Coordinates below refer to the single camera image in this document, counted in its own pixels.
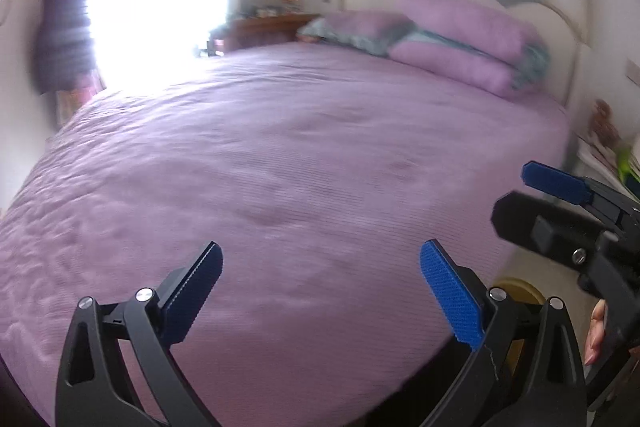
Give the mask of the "person's right hand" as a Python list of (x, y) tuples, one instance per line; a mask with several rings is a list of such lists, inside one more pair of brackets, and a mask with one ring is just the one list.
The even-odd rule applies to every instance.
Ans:
[(599, 300), (590, 315), (589, 329), (585, 343), (585, 366), (593, 365), (599, 358), (605, 336), (606, 302)]

